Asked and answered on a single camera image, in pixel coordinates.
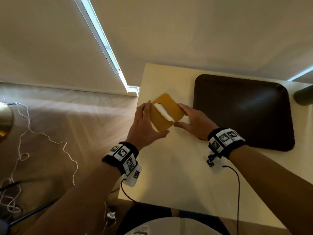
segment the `forearm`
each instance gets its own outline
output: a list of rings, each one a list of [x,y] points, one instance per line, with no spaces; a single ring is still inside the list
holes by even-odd
[[[312,184],[248,146],[233,150],[229,160],[291,233],[313,230]]]
[[[116,167],[102,163],[49,208],[25,235],[85,234],[120,176]]]

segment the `pants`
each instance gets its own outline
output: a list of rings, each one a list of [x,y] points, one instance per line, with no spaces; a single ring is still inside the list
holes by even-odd
[[[148,221],[165,217],[172,217],[170,208],[144,203],[136,203],[125,215],[116,232],[116,235],[124,235],[135,227],[138,227],[139,225],[142,225]],[[180,210],[179,217],[197,220],[198,222],[211,227],[222,235],[230,235],[219,217],[193,213],[184,210]]]

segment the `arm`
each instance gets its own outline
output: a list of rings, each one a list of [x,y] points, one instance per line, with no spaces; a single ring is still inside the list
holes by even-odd
[[[169,133],[168,130],[159,133],[153,130],[149,116],[150,104],[148,101],[137,108],[134,123],[126,139],[126,142],[133,144],[139,151]],[[104,202],[120,176],[116,167],[101,163],[51,206],[24,234],[85,234],[104,208]]]
[[[176,122],[174,126],[203,139],[218,128],[203,112],[178,105],[189,116],[190,124]],[[233,150],[229,160],[291,233],[313,231],[312,184],[246,145]]]

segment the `finger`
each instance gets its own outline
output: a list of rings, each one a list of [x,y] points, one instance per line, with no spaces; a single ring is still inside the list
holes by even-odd
[[[175,122],[174,127],[183,128],[184,130],[190,132],[191,131],[191,125],[186,124],[184,122]]]
[[[142,119],[142,112],[145,107],[145,104],[146,103],[143,103],[140,106],[138,106],[137,111],[135,113],[135,120]]]
[[[157,133],[157,134],[156,134],[156,136],[157,136],[156,139],[165,138],[166,135],[167,135],[169,132],[170,132],[169,130],[165,130],[165,131],[163,131],[163,132]]]
[[[145,109],[143,110],[144,119],[150,119],[150,105],[151,105],[151,100],[148,100],[148,102],[145,105]]]
[[[191,107],[183,104],[183,103],[177,103],[177,105],[185,112],[185,115],[188,115],[191,111]]]

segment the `person's right hand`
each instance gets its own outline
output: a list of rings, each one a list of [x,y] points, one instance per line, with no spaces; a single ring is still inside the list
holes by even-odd
[[[182,103],[177,103],[190,119],[190,124],[184,122],[175,122],[174,126],[183,128],[197,138],[208,140],[208,136],[212,130],[219,128],[212,120],[210,120],[202,111],[195,110]]]

